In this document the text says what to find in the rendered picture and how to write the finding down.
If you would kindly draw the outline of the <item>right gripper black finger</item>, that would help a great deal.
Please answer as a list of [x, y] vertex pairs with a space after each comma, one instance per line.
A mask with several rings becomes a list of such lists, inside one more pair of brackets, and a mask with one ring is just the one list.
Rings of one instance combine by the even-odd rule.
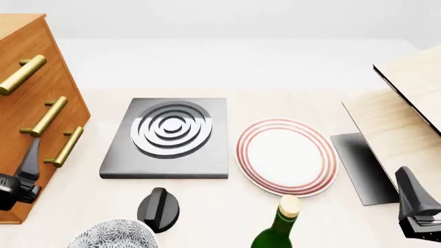
[[414, 216], [435, 216], [441, 212], [441, 204], [421, 186], [408, 167], [395, 172], [399, 191], [398, 220]]

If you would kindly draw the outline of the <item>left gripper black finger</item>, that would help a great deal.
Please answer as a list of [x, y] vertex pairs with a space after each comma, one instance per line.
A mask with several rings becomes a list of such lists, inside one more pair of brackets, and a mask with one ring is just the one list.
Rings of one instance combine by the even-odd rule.
[[28, 181], [37, 181], [39, 179], [39, 145], [41, 139], [35, 138], [29, 146], [20, 166], [16, 170], [15, 176]]

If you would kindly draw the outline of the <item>green glass bottle with cork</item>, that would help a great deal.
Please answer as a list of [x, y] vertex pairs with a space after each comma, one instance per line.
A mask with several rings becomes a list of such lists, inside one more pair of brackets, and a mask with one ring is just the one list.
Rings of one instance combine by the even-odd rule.
[[282, 196], [271, 227], [255, 237], [251, 248], [293, 248], [289, 235], [299, 213], [300, 200], [292, 195]]

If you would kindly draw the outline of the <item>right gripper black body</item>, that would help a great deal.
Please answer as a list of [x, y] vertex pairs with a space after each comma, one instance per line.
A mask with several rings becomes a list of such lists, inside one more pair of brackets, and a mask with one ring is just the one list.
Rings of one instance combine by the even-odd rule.
[[425, 214], [404, 214], [400, 211], [398, 220], [406, 238], [441, 242], [441, 211]]

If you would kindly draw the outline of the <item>white plate with red rings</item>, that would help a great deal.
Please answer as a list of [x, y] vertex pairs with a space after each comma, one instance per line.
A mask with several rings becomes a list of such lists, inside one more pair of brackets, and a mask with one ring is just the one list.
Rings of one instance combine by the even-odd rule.
[[339, 172], [330, 140], [293, 119], [252, 123], [238, 136], [234, 156], [249, 181], [278, 196], [315, 196], [329, 189]]

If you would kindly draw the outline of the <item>wooden drawer, lowest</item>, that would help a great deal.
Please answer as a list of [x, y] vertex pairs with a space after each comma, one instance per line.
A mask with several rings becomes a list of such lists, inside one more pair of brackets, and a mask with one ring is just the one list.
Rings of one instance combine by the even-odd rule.
[[[55, 171], [58, 169], [52, 164], [45, 164], [43, 160], [45, 158], [57, 157], [61, 148], [69, 139], [68, 136], [63, 135], [64, 131], [75, 130], [77, 127], [84, 127], [88, 119], [90, 119], [90, 113], [79, 91], [73, 87], [72, 90], [75, 92], [75, 94], [67, 97], [68, 102], [65, 107], [61, 110], [59, 115], [57, 115], [42, 136], [39, 137], [41, 139], [39, 145], [40, 177], [36, 182], [36, 185], [41, 187], [41, 191], [39, 192], [38, 197], [42, 194], [45, 186], [49, 183]], [[9, 211], [0, 210], [0, 225], [21, 224], [28, 217], [28, 214], [30, 213], [37, 199], [32, 204], [17, 202]]]

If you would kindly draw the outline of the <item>pale wooden shelf, black panel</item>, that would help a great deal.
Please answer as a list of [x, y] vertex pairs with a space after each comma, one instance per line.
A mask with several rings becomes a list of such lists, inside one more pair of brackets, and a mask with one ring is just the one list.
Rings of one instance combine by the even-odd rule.
[[387, 84], [342, 102], [357, 127], [331, 140], [365, 206], [398, 202], [408, 167], [441, 202], [441, 45], [373, 66]]

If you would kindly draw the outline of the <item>wooden cabinet with drawers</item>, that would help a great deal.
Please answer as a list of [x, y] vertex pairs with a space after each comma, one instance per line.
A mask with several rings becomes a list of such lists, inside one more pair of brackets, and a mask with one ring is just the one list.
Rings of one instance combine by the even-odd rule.
[[54, 40], [54, 37], [52, 36], [44, 14], [0, 14], [0, 41], [13, 36], [14, 34], [19, 34], [22, 30], [33, 30], [38, 26], [43, 26], [46, 29], [54, 49], [58, 54], [59, 61], [62, 62], [70, 82], [72, 83], [72, 87], [79, 91], [68, 69], [68, 66], [65, 63], [63, 55], [56, 41]]

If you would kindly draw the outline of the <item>wooden drawer, highest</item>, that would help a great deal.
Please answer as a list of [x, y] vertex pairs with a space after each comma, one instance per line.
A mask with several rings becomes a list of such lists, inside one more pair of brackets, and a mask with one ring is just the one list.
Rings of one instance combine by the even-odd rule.
[[14, 104], [22, 96], [33, 97], [39, 88], [36, 84], [59, 61], [58, 54], [43, 26], [38, 26], [33, 30], [22, 30], [19, 34], [0, 41], [0, 82], [21, 68], [19, 60], [33, 59], [36, 55], [43, 55], [47, 59], [46, 64], [10, 96], [0, 95], [0, 112], [15, 109]]

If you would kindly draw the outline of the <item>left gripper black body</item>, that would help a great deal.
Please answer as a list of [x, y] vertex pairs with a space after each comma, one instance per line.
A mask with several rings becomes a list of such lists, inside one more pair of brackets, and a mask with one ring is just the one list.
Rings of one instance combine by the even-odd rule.
[[26, 179], [18, 177], [19, 193], [17, 201], [22, 203], [33, 203], [41, 191], [41, 187], [36, 185], [38, 179]]

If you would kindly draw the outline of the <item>patterned grey-white bowl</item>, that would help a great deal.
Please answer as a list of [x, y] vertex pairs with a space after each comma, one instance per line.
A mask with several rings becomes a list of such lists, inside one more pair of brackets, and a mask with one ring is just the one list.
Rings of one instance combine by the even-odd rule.
[[159, 248], [155, 233], [139, 220], [115, 218], [93, 225], [66, 248]]

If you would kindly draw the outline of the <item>round black stove knob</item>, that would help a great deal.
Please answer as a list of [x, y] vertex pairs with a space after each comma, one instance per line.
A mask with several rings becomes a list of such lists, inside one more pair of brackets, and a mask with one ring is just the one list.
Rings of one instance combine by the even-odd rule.
[[180, 207], [176, 197], [163, 187], [155, 187], [140, 203], [137, 219], [155, 234], [163, 233], [176, 224]]

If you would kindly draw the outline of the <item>flat black stove plate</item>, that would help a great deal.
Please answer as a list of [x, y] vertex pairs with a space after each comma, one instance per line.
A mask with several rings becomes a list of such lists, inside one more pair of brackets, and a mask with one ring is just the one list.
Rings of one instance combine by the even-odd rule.
[[103, 179], [226, 179], [226, 99], [132, 99], [99, 175]]

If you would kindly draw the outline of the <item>wooden drawer, middle height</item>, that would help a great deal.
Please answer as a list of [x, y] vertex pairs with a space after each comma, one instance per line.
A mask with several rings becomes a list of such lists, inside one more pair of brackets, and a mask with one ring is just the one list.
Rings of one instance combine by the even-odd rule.
[[0, 173], [13, 175], [34, 138], [19, 132], [33, 128], [50, 107], [48, 101], [74, 95], [62, 62], [38, 80], [28, 80], [10, 96], [0, 96]]

